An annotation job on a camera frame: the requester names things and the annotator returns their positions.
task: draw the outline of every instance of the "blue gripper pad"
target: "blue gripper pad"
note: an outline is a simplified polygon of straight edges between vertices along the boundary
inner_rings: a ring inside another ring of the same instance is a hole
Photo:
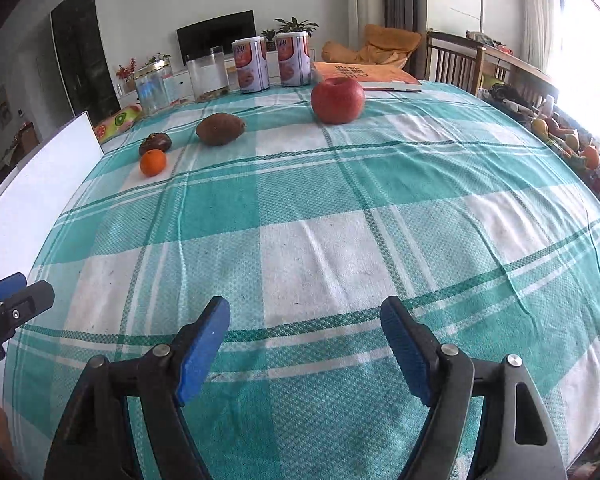
[[[11,276],[0,280],[0,302],[6,300],[19,290],[27,286],[27,279],[21,272],[16,272]]]
[[[398,314],[397,310],[400,308],[404,309],[397,298],[384,300],[380,306],[380,325],[398,361],[404,380],[407,381],[411,395],[419,397],[425,406],[430,406],[432,391],[429,385],[429,367],[406,327],[404,316]]]
[[[181,404],[200,393],[230,321],[229,302],[220,298],[182,361],[180,384],[176,390],[176,397]]]

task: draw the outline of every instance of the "apple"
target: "apple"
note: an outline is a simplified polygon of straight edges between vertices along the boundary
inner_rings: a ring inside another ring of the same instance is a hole
[[[350,123],[365,107],[365,91],[355,79],[325,79],[312,90],[311,107],[323,123]]]

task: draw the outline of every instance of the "orange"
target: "orange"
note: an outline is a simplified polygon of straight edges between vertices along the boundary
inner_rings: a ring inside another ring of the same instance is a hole
[[[146,176],[156,176],[167,167],[167,156],[162,150],[149,150],[140,158],[140,171]]]
[[[596,170],[600,165],[600,154],[598,153],[598,150],[593,146],[587,146],[582,154],[587,159],[587,168]]]

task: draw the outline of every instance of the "window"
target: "window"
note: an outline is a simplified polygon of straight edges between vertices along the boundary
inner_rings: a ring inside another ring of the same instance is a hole
[[[591,0],[560,0],[557,28],[557,104],[600,138],[600,12]]]

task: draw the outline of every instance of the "white lid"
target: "white lid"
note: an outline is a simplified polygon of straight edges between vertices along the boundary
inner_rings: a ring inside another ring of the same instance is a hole
[[[279,32],[276,34],[276,38],[299,38],[308,35],[309,33],[306,30],[298,30],[297,32]]]
[[[253,38],[244,38],[243,40],[235,40],[232,42],[231,46],[240,45],[243,43],[253,43],[253,41],[262,41],[262,36],[254,36]]]

